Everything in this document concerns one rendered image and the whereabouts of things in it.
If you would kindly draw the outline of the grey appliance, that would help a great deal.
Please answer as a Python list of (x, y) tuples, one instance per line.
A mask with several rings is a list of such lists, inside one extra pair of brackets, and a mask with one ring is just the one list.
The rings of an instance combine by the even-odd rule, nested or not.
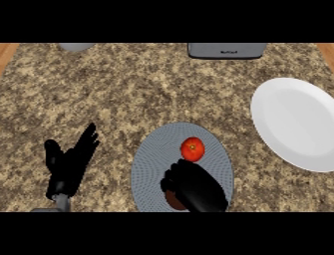
[(262, 57), (264, 43), (188, 43), (188, 55), (196, 59), (248, 60)]

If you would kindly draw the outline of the pale grey round object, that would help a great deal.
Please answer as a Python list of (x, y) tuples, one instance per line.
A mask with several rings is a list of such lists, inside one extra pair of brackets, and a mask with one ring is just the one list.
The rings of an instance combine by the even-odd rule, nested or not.
[(66, 51), (80, 52), (91, 48), (94, 44), (93, 43), (60, 43), (59, 46)]

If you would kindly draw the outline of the red tomato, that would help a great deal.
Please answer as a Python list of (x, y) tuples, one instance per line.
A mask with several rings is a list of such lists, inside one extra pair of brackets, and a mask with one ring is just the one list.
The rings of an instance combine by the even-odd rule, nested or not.
[(191, 162), (199, 161), (204, 156), (204, 144), (198, 137), (189, 137), (180, 144), (180, 156)]

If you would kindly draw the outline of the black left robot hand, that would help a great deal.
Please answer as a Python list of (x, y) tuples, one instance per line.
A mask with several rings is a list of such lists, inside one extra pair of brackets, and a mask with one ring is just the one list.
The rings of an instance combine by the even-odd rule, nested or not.
[(53, 139), (44, 141), (46, 166), (50, 171), (46, 197), (53, 200), (59, 194), (72, 197), (77, 193), (86, 168), (99, 145), (96, 125), (89, 124), (75, 146), (60, 150)]

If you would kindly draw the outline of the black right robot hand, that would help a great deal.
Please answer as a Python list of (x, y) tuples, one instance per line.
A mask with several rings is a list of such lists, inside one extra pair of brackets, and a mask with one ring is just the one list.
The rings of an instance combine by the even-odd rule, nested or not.
[(161, 180), (161, 190), (170, 190), (189, 212), (223, 212), (228, 207), (223, 189), (202, 167), (180, 159), (170, 165)]

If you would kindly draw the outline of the white round plate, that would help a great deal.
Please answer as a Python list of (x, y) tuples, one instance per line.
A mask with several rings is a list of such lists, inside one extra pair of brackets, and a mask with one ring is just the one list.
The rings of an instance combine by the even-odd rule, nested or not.
[(251, 120), (263, 142), (294, 166), (334, 171), (334, 99), (310, 83), (275, 78), (257, 87)]

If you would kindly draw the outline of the round grey placemat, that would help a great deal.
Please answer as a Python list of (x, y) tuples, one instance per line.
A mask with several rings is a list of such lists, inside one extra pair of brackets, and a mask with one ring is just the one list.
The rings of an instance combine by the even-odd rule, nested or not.
[(177, 122), (158, 127), (146, 136), (131, 164), (131, 193), (139, 212), (174, 212), (161, 190), (161, 180), (170, 165), (180, 159), (180, 144), (189, 137), (204, 144), (196, 164), (217, 181), (226, 201), (230, 201), (233, 174), (226, 150), (211, 132), (201, 126)]

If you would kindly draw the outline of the brown cupcake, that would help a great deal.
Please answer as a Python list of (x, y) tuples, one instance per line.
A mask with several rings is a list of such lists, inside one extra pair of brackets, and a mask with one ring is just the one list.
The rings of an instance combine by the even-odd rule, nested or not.
[(179, 202), (179, 200), (174, 197), (174, 193), (167, 190), (165, 191), (165, 200), (167, 200), (167, 204), (168, 206), (174, 209), (174, 210), (185, 210), (185, 206), (182, 205), (182, 203)]

